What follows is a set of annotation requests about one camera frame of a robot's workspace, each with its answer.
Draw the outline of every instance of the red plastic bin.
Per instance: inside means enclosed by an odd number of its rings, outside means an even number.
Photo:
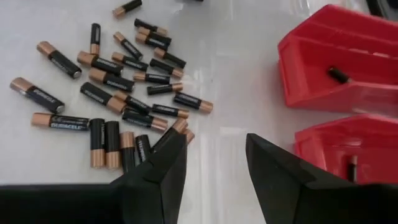
[[[278,50],[287,106],[398,115],[398,23],[327,5]],[[331,66],[353,81],[329,77]]]
[[[361,114],[295,134],[294,152],[309,163],[347,179],[358,156],[357,183],[398,183],[398,119]]]

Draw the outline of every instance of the white surface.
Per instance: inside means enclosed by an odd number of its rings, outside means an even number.
[[[65,102],[65,115],[120,120],[79,92],[88,81],[87,68],[72,80],[35,46],[47,40],[75,61],[79,50],[89,51],[91,23],[98,22],[101,56],[110,59],[112,52],[124,52],[112,34],[121,31],[133,40],[138,17],[169,29],[170,51],[188,62],[184,92],[215,104],[212,114],[194,112],[188,120],[197,137],[188,149],[179,223],[265,223],[247,168],[246,133],[289,149],[294,132],[342,116],[286,108],[276,65],[279,40],[327,2],[367,10],[361,0],[145,0],[140,10],[117,21],[111,11],[123,0],[2,0],[0,184],[110,182],[121,174],[90,169],[89,133],[31,127],[32,113],[45,110],[9,83],[15,77],[30,80]],[[138,48],[149,62],[152,49]],[[124,77],[131,74],[126,69]],[[136,83],[133,96],[172,105],[172,95],[148,98],[146,86]],[[122,122],[121,131],[127,130],[149,134],[151,144],[160,138]]]

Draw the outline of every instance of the white table surface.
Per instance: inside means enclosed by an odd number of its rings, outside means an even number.
[[[90,168],[90,134],[30,126],[43,108],[9,88],[24,77],[66,104],[64,115],[121,120],[80,92],[88,69],[72,80],[35,48],[47,40],[76,62],[89,51],[92,22],[102,26],[101,56],[124,52],[112,35],[134,40],[134,18],[168,28],[170,51],[186,60],[184,92],[215,104],[212,114],[193,112],[196,134],[188,148],[187,181],[179,223],[265,223],[245,155],[247,133],[291,149],[294,133],[343,114],[292,110],[284,105],[277,71],[277,44],[283,36],[328,2],[368,11],[362,0],[143,0],[117,21],[111,11],[123,0],[2,0],[0,3],[0,184],[110,182],[121,171]],[[143,45],[144,62],[152,49]],[[124,77],[131,78],[126,69]],[[146,95],[136,83],[133,96],[148,104],[173,105],[172,95]],[[121,122],[121,131],[160,135]]]

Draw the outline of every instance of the pile of batteries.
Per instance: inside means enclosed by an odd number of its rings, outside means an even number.
[[[113,14],[115,17],[120,18],[128,11],[141,5],[141,0],[131,1],[115,9]],[[173,126],[152,147],[149,144],[148,136],[145,134],[134,137],[133,132],[119,133],[119,121],[105,122],[101,118],[88,119],[60,116],[59,114],[64,111],[65,104],[24,78],[15,78],[10,84],[13,90],[34,100],[51,112],[34,113],[32,125],[78,131],[90,130],[91,166],[94,168],[107,167],[109,169],[118,169],[123,167],[123,171],[128,172],[140,162],[143,162],[147,156],[155,153],[157,148],[161,147],[173,135],[185,134],[187,136],[187,143],[195,137],[187,129],[188,123],[186,119],[189,117],[188,110],[156,104],[149,106],[133,98],[129,93],[132,92],[135,82],[158,84],[147,87],[148,95],[175,92],[175,103],[200,110],[204,113],[210,113],[213,109],[213,104],[209,101],[182,93],[182,83],[170,84],[170,77],[183,77],[183,69],[186,62],[167,52],[172,42],[172,39],[167,37],[167,30],[150,25],[139,19],[135,20],[134,25],[138,30],[136,42],[155,47],[154,55],[159,59],[174,63],[175,67],[156,59],[152,59],[149,65],[141,62],[142,54],[140,51],[120,32],[116,32],[113,37],[130,56],[114,52],[112,54],[114,62],[101,58],[101,26],[99,24],[92,24],[90,53],[81,51],[77,56],[77,61],[82,65],[91,67],[89,71],[90,80],[118,89],[118,91],[114,95],[111,95],[96,85],[86,82],[81,86],[80,92],[106,106],[116,114],[121,114],[122,119],[128,123],[151,128],[162,133],[168,128],[167,120],[156,118],[149,113],[159,113],[176,117],[177,120]],[[75,79],[81,76],[81,68],[67,59],[66,56],[61,54],[47,41],[40,42],[37,45],[37,50],[70,77]],[[132,80],[122,77],[124,65],[139,71],[133,75]],[[166,72],[167,75],[148,74],[146,73],[148,66],[158,68]],[[137,150],[138,158],[134,158],[135,150]]]

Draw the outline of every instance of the duracell battery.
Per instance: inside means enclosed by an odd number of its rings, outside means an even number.
[[[138,33],[147,35],[148,37],[153,38],[155,40],[159,40],[165,43],[167,46],[169,46],[172,43],[172,39],[170,37],[159,35],[155,32],[150,31],[149,29],[146,29],[145,27],[139,27]]]
[[[133,76],[136,82],[149,82],[157,84],[170,84],[170,77],[165,75],[148,74],[145,72],[136,72]]]
[[[351,182],[357,182],[357,165],[358,165],[358,156],[353,155],[349,157],[348,162],[348,180]]]
[[[91,167],[105,166],[105,120],[95,118],[90,120],[90,157]]]
[[[120,152],[122,157],[123,173],[127,174],[135,168],[134,133],[126,131],[120,134]]]
[[[213,103],[198,99],[194,96],[190,96],[185,93],[177,92],[173,100],[176,103],[189,106],[193,109],[200,110],[204,113],[211,113],[211,111],[213,110]]]
[[[148,135],[143,134],[136,137],[136,149],[139,162],[145,162],[150,155],[150,143]]]
[[[90,119],[72,116],[59,116],[56,114],[34,113],[32,125],[44,128],[60,128],[76,131],[87,131]]]
[[[192,140],[195,138],[195,134],[188,128],[182,134],[187,136],[187,145],[189,145],[192,142]]]
[[[171,93],[173,91],[182,91],[182,89],[183,89],[182,83],[174,83],[169,85],[148,86],[147,92],[148,95],[155,95],[161,93]]]
[[[155,48],[155,56],[164,60],[168,60],[176,64],[178,67],[184,69],[187,64],[185,61],[179,59],[178,57],[162,50],[160,48]]]
[[[150,65],[151,67],[155,67],[155,68],[164,70],[164,71],[166,71],[169,75],[173,75],[175,78],[182,78],[183,75],[184,75],[184,73],[183,73],[181,70],[179,70],[179,69],[177,69],[177,68],[173,68],[172,66],[167,65],[167,64],[165,64],[165,63],[163,63],[163,62],[160,62],[160,61],[158,61],[158,60],[156,60],[156,59],[152,59],[152,60],[149,62],[149,65]]]
[[[71,60],[66,58],[61,52],[53,47],[47,41],[41,41],[37,45],[37,50],[45,55],[54,65],[72,78],[78,78],[81,75],[81,69]]]
[[[140,19],[136,19],[134,21],[134,26],[135,27],[143,27],[143,28],[149,29],[150,31],[156,32],[156,33],[158,33],[160,35],[167,36],[167,30],[166,29],[161,28],[161,27],[157,27],[157,26],[153,26],[153,25],[151,25],[149,23],[146,23],[146,22],[144,22],[144,21],[142,21]]]
[[[163,147],[163,145],[172,137],[177,134],[182,134],[186,128],[188,127],[188,123],[186,119],[179,118],[177,119],[173,126],[169,128],[169,130],[164,133],[164,135],[154,144],[154,146],[150,149],[150,153],[155,153],[159,149]]]
[[[64,103],[24,78],[15,78],[10,83],[10,88],[48,109],[51,113],[62,113],[65,110]]]
[[[156,40],[156,39],[153,39],[152,37],[149,37],[144,34],[137,34],[136,42],[141,43],[141,44],[146,44],[149,46],[153,46],[153,47],[158,47],[158,48],[161,48],[164,50],[167,50],[169,48],[169,46],[166,43]]]
[[[98,103],[101,103],[117,114],[121,114],[123,109],[126,107],[125,102],[117,99],[116,97],[112,97],[109,93],[101,90],[89,82],[84,83],[80,87],[80,92],[97,101]]]
[[[119,121],[105,122],[105,161],[109,169],[121,166]]]
[[[151,111],[151,107],[146,105],[145,103],[125,94],[122,91],[117,91],[114,94],[114,97],[120,99],[121,101],[125,102],[129,107],[133,108],[140,114],[149,114]]]
[[[351,81],[349,76],[347,76],[346,74],[344,74],[342,71],[338,70],[335,67],[330,67],[328,70],[328,74],[329,76],[331,76],[341,84],[348,83]]]
[[[122,63],[123,65],[127,65],[128,67],[141,70],[143,72],[145,72],[149,66],[147,63],[140,62],[132,57],[128,57],[117,52],[113,52],[112,60],[114,60],[115,62]]]
[[[129,11],[134,10],[135,8],[138,8],[139,6],[142,5],[141,0],[133,0],[131,2],[128,2],[120,7],[117,7],[112,11],[113,16],[117,19],[121,19],[128,13]]]
[[[122,47],[127,50],[132,57],[134,57],[136,60],[142,60],[143,55],[142,53],[132,44],[130,41],[128,41],[122,33],[116,32],[113,34],[113,38],[117,43],[122,45]]]
[[[156,131],[164,132],[167,129],[167,122],[165,122],[165,120],[139,114],[129,109],[123,111],[122,119],[129,123],[145,128],[151,128]]]
[[[187,119],[189,111],[163,105],[152,105],[152,112]]]
[[[97,23],[91,25],[90,54],[100,54],[101,26]]]
[[[133,81],[122,77],[116,77],[113,74],[107,73],[97,68],[91,68],[88,76],[90,79],[98,83],[103,83],[123,91],[132,92],[132,89],[134,88]]]
[[[83,65],[95,67],[116,76],[121,76],[123,72],[123,66],[84,51],[79,52],[77,61]]]

